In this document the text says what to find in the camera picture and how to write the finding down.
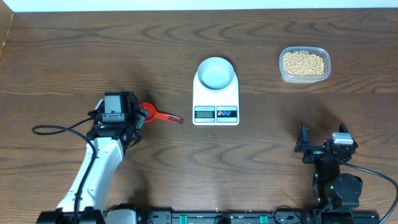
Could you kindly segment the red plastic measuring scoop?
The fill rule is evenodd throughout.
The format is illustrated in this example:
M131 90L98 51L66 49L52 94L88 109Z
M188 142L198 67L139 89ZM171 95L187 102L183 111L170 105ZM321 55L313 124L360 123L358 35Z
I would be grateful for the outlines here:
M151 103L141 103L139 106L149 113L149 115L147 116L147 118L144 121L145 123L150 123L154 119L161 119L161 120L168 121L168 122L175 123L175 124L183 123L182 118L172 115L172 114L159 112L156 110L155 106Z

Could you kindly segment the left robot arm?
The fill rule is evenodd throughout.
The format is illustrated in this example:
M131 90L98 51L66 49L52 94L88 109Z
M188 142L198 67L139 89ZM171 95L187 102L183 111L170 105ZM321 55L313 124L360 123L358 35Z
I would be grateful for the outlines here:
M141 140L139 130L148 117L131 91L105 93L93 111L86 135L69 128L39 125L32 128L37 135L49 136L68 132L86 142L86 154L70 190L57 208L41 212L37 223L139 223L135 208L120 205L105 210L105 200L118 165L126 150Z

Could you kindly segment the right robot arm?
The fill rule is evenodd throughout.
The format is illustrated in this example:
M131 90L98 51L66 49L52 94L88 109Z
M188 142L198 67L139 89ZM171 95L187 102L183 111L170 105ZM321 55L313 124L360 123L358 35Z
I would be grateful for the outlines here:
M360 177L340 172L340 166L348 162L358 144L344 124L337 133L326 139L322 146L310 145L308 128L300 125L295 152L303 154L304 164L313 164L313 194L318 208L302 218L303 223L355 223L353 210L359 207L363 181Z

